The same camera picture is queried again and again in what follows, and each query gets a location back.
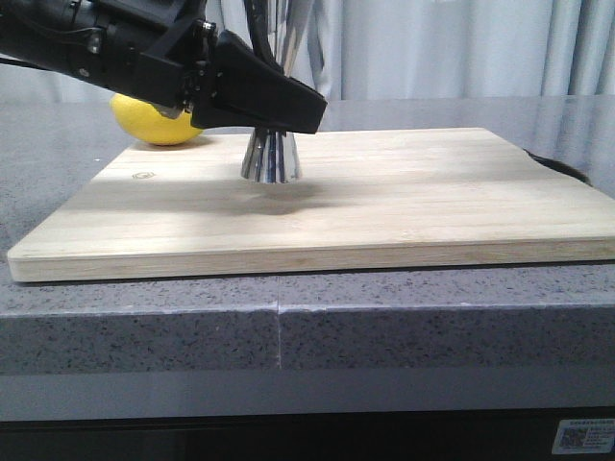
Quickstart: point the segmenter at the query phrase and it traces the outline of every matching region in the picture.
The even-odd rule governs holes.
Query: wood grain
[[[615,201],[483,129],[297,135],[304,178],[239,177],[243,134],[137,143],[8,254],[20,281],[615,258]]]

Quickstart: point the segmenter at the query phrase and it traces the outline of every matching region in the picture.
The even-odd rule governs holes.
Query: yellow lemon
[[[190,126],[188,113],[182,112],[176,119],[167,118],[151,104],[123,94],[113,95],[110,106],[117,123],[126,133],[150,144],[173,146],[203,132]]]

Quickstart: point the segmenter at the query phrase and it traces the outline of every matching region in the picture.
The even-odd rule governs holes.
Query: gray countertop
[[[538,156],[576,167],[615,197],[613,96],[337,102],[321,129],[447,127],[487,128]],[[0,420],[59,417],[23,410],[24,400],[43,399],[35,391],[20,394],[24,379],[37,388],[54,376],[70,387],[80,377],[98,376],[100,383],[122,374],[302,372],[319,381],[315,376],[324,371],[473,370],[486,373],[482,380],[493,378],[493,388],[498,379],[507,380],[502,370],[515,370],[528,381],[542,376],[545,385],[570,379],[576,391],[571,397],[553,390],[550,398],[536,400],[528,398],[536,393],[529,386],[511,400],[503,389],[477,404],[476,390],[472,398],[466,393],[444,407],[615,404],[612,261],[18,284],[11,280],[6,251],[132,140],[104,104],[4,106],[0,139],[0,393],[4,386],[10,397],[0,402]],[[553,372],[545,377],[545,370]],[[586,378],[574,376],[578,370]],[[229,376],[220,382],[233,380]],[[282,375],[276,379],[282,385]],[[83,383],[75,386],[87,396]],[[548,387],[541,389],[549,394]],[[334,410],[317,403],[330,398],[312,395],[303,406],[278,402],[271,410],[245,411]],[[44,399],[53,407],[53,393]],[[345,410],[382,409],[346,399]],[[404,399],[385,407],[426,409]],[[236,394],[235,401],[241,401]],[[61,414],[100,416],[65,409]],[[144,413],[105,413],[117,415]]]

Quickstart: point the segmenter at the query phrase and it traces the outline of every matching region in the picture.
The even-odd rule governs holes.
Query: curtain
[[[249,42],[242,0],[207,16]],[[329,100],[615,94],[614,23],[615,0],[316,0],[294,76]],[[0,102],[110,95],[0,66]]]

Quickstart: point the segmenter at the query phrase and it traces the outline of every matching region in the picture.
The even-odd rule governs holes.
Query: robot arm
[[[218,34],[206,1],[0,0],[0,53],[165,114],[189,111],[198,128],[315,133],[324,98],[286,77],[261,43],[255,53],[234,33]],[[257,17],[248,25],[253,41],[262,36]]]

